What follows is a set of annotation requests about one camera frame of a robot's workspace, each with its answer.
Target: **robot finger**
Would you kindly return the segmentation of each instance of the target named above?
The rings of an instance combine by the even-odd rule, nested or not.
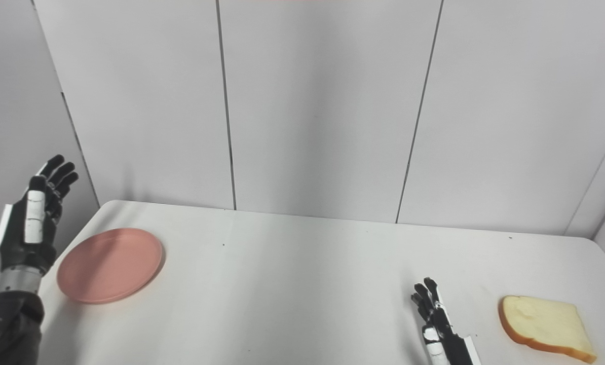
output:
[[[24,242],[41,243],[44,237],[43,224],[46,205],[46,178],[32,176],[25,200]]]
[[[59,199],[64,199],[64,197],[68,195],[68,192],[70,192],[70,186],[67,184],[61,184],[57,187],[57,189],[55,189],[55,191],[57,194],[59,194]]]
[[[41,168],[41,170],[39,170],[37,175],[45,176],[46,178],[48,178],[50,177],[50,174],[63,163],[64,156],[57,155],[52,159],[48,160],[48,162],[46,162],[46,164]]]
[[[78,173],[73,171],[72,173],[69,173],[64,179],[62,179],[62,181],[57,185],[57,187],[55,187],[55,191],[59,193],[59,199],[64,199],[64,197],[66,196],[66,194],[68,194],[70,190],[70,185],[77,181],[78,178],[80,178]]]
[[[430,310],[435,309],[434,303],[431,300],[431,294],[428,292],[426,287],[418,282],[418,284],[415,284],[414,288],[422,297],[422,300],[424,301],[426,307],[429,309],[429,312]]]
[[[75,164],[73,164],[73,162],[63,164],[60,168],[57,169],[57,171],[55,171],[55,173],[53,173],[52,177],[50,178],[50,180],[48,180],[48,182],[56,187],[66,176],[68,176],[68,174],[72,173],[74,169]]]
[[[62,208],[61,204],[59,204],[59,205],[57,205],[57,208],[55,209],[55,211],[50,215],[50,219],[53,221],[54,224],[59,223],[63,210],[64,210],[64,208]]]

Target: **panel seam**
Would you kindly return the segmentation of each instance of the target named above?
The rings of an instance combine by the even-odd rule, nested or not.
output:
[[[411,139],[411,148],[408,153],[408,161],[406,163],[406,173],[404,174],[404,183],[402,184],[402,195],[399,197],[399,205],[397,206],[397,216],[395,217],[395,223],[399,223],[399,213],[402,210],[402,201],[404,201],[404,192],[406,191],[406,181],[408,180],[408,172],[411,167],[411,158],[413,157],[413,149],[415,146],[415,139],[418,136],[418,126],[420,123],[420,115],[422,114],[422,106],[424,104],[424,98],[426,93],[426,84],[428,83],[429,72],[431,71],[431,62],[433,60],[433,53],[435,51],[435,40],[437,40],[437,31],[440,27],[440,18],[442,17],[442,7],[444,5],[444,0],[440,1],[440,10],[437,12],[437,21],[435,22],[435,31],[433,34],[433,42],[431,43],[431,52],[428,56],[428,65],[426,65],[426,74],[424,85],[422,86],[422,95],[420,97],[420,104],[418,107],[418,116],[415,119],[415,126],[413,129],[413,139]]]
[[[605,160],[605,151],[604,151],[604,155],[602,155],[602,159],[599,161],[599,164],[597,165],[597,168],[595,169],[595,172],[593,173],[592,178],[590,178],[590,182],[588,183],[586,190],[584,190],[584,194],[582,194],[580,203],[578,203],[578,206],[576,206],[576,208],[573,212],[573,215],[571,216],[571,220],[569,221],[569,224],[566,226],[566,229],[564,229],[564,233],[562,233],[562,236],[565,236],[569,232],[569,229],[571,228],[571,224],[573,223],[573,220],[575,220],[575,216],[578,214],[578,210],[580,210],[582,203],[584,203],[584,200],[586,199],[587,194],[588,194],[588,190],[590,190],[590,187],[592,187],[593,182],[595,181],[595,178],[597,177],[597,173],[599,173],[599,170],[602,168],[602,164],[604,163],[604,160]],[[595,231],[596,233],[599,230],[599,227],[602,226],[604,219],[602,219],[599,226],[596,228],[596,231]]]
[[[226,111],[226,134],[228,135],[228,154],[231,163],[231,188],[233,189],[233,210],[237,210],[237,197],[235,195],[235,165],[233,164],[233,141],[231,139],[231,118],[228,110],[228,88],[226,87],[226,62],[223,53],[223,37],[221,35],[221,10],[219,0],[215,0],[217,6],[217,32],[219,32],[219,55],[221,56],[221,80],[223,81],[223,101]]]

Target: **white table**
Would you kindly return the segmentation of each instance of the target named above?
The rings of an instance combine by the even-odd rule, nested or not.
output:
[[[428,363],[413,284],[437,280],[451,321],[483,365],[576,364],[512,342],[508,294],[578,306],[605,365],[605,255],[584,238],[381,224],[111,201],[66,250],[117,227],[166,251],[138,293],[66,300],[46,275],[41,365]]]

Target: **plate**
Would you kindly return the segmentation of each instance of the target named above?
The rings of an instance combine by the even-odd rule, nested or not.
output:
[[[57,284],[74,301],[110,303],[147,284],[162,259],[163,247],[152,233],[112,229],[76,245],[59,265]]]

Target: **black robotic glove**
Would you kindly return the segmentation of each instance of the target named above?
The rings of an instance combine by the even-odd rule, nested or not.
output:
[[[1,219],[1,226],[6,227],[0,239],[1,271],[24,265],[45,275],[53,266],[62,199],[78,180],[74,169],[72,162],[64,164],[64,156],[53,157],[30,179],[22,199],[6,206]]]

